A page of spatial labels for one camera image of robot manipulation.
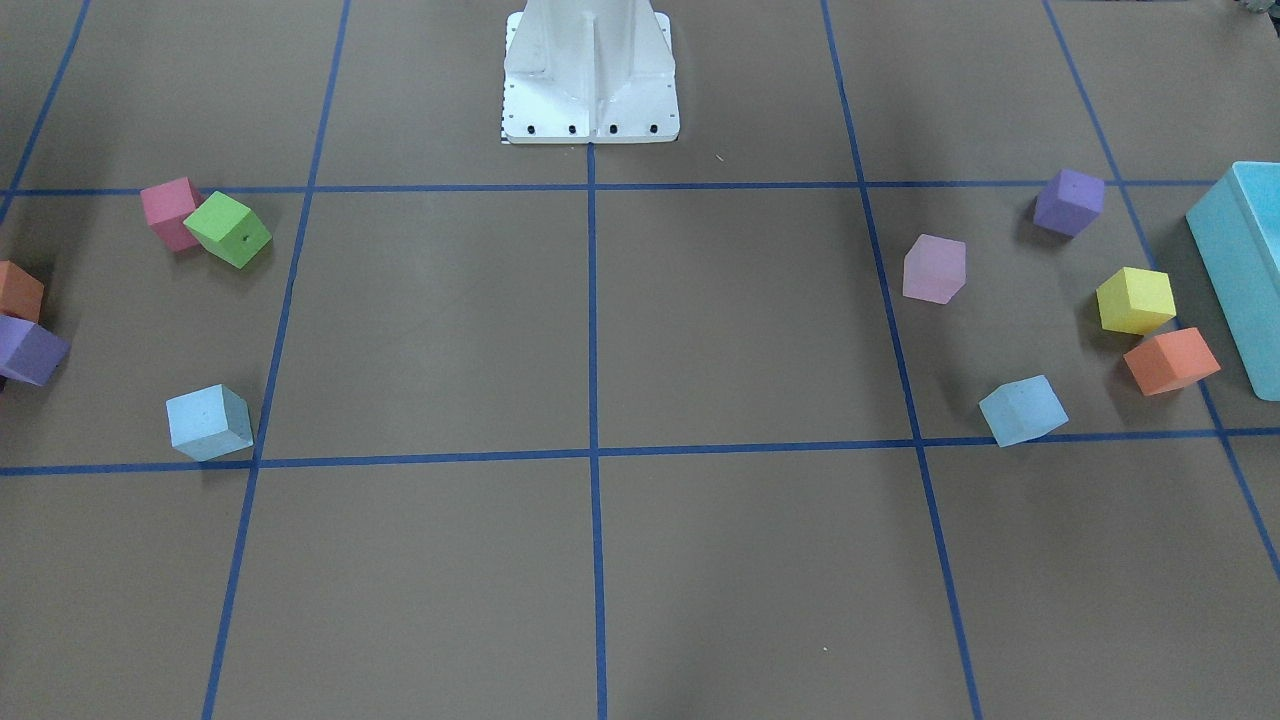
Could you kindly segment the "light blue foam block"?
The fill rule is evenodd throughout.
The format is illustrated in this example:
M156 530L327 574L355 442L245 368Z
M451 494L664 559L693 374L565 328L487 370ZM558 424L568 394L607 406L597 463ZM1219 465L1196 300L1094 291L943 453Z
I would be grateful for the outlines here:
M1046 375L997 387L979 401L979 410L998 447L1038 439L1069 421Z
M170 445L196 462L205 462L253 446L247 402L218 384L165 402Z

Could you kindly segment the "light pink foam block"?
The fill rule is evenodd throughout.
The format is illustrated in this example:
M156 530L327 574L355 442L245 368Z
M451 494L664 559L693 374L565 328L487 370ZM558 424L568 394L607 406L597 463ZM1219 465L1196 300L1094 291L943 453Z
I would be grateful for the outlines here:
M904 259L902 295L932 304L950 304L966 283L963 241L919 234Z

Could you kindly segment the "green foam block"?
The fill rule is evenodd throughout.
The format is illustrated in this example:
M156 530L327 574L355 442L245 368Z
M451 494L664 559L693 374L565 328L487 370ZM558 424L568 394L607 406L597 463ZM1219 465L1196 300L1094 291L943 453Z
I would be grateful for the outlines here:
M236 269L244 269L273 240L251 208L221 191L210 193L183 225L206 251Z

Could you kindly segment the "purple foam block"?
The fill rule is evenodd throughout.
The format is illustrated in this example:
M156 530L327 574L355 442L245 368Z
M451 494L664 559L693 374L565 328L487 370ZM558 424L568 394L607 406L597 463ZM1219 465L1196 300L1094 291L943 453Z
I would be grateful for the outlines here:
M1103 179L1062 168L1037 195L1032 222L1057 234L1079 236L1102 214L1105 193Z
M1 374L32 386L46 386L70 345L40 324L1 315Z

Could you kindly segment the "yellow foam block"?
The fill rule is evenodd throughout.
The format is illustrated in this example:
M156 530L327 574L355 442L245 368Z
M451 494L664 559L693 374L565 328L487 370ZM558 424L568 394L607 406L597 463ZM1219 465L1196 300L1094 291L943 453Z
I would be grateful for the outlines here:
M1170 277L1162 272L1123 266L1094 296L1105 331L1146 336L1178 314Z

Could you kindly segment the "orange foam block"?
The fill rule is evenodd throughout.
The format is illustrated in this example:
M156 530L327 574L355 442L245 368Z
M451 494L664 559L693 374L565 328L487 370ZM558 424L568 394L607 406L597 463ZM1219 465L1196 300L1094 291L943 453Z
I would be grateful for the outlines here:
M45 286L10 260L1 260L1 314L40 323Z
M1144 396L1183 389L1221 370L1198 328L1153 336L1123 355Z

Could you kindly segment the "cyan plastic bin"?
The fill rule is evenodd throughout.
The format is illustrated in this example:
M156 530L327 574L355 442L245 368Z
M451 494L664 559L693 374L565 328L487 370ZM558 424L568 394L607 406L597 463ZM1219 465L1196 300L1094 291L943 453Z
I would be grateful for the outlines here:
M1254 396L1279 401L1279 164L1233 163L1187 223Z

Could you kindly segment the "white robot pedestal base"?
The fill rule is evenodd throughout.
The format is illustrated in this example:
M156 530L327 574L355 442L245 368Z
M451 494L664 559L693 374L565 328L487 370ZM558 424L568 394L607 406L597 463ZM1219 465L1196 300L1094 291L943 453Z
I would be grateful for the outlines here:
M681 119L672 24L649 1L529 1L506 19L502 138L668 143Z

